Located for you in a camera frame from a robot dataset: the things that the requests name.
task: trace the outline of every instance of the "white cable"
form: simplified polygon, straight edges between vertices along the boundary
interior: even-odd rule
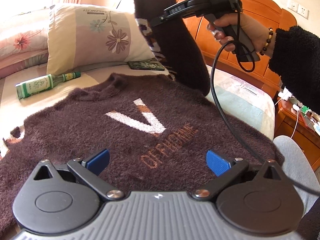
[[[293,137],[293,135],[294,135],[294,132],[295,132],[295,130],[296,130],[296,128],[297,128],[297,124],[298,124],[298,119],[299,119],[299,111],[297,111],[297,121],[296,121],[296,126],[294,127],[294,129],[293,129],[293,133],[292,133],[292,135],[291,135],[291,139],[292,139],[292,137]]]
[[[281,99],[285,98],[285,96],[286,96],[287,94],[289,94],[289,93],[290,93],[290,92],[287,91],[287,92],[275,103],[275,106],[280,102]]]

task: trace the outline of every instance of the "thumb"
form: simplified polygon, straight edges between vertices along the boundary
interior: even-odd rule
[[[236,25],[237,21],[238,21],[238,14],[229,13],[229,14],[223,15],[219,19],[216,19],[213,24],[218,27],[226,27],[228,25]]]

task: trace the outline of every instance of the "mattress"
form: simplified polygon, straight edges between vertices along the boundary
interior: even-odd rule
[[[80,78],[59,84],[52,90],[18,100],[15,85],[46,74],[46,64],[30,67],[0,79],[0,138],[8,139],[10,132],[23,125],[23,121],[33,113],[52,106],[64,99],[74,88],[84,88],[105,81],[111,73],[126,75],[168,74],[166,71],[132,70],[128,65],[82,68]],[[243,120],[270,139],[274,135],[275,109],[270,96],[247,82],[217,70],[215,89],[222,108],[229,114]],[[211,93],[207,99],[213,102]],[[7,149],[0,140],[1,157]]]

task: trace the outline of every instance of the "green glass bottle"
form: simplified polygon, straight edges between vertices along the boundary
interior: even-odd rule
[[[68,74],[56,75],[45,75],[42,77],[34,78],[16,85],[18,98],[27,98],[34,94],[38,94],[43,91],[50,90],[56,85],[66,82],[71,79],[75,79],[81,76],[80,72],[73,72]]]

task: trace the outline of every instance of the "hand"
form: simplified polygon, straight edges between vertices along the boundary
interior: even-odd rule
[[[225,27],[228,25],[237,25],[237,18],[238,18],[238,15],[236,13],[225,14],[221,18],[215,20],[214,25],[218,27]],[[214,27],[214,25],[209,23],[207,26],[207,30],[212,32],[215,39],[218,40],[221,45],[225,44],[227,41],[233,41],[233,37],[231,36],[226,37],[225,34],[221,31],[218,31]],[[243,13],[240,16],[240,26],[242,27],[244,32],[248,35],[248,37],[251,39],[252,44],[256,49],[256,51],[260,52],[262,48],[265,46],[266,41],[269,37],[269,29],[263,26],[257,20]],[[272,57],[272,54],[273,54],[275,37],[276,37],[276,32],[274,30],[271,43],[269,44],[268,49],[265,52],[265,54],[269,57]],[[229,44],[228,46],[225,47],[226,51],[233,51],[235,49],[236,47],[234,44]]]

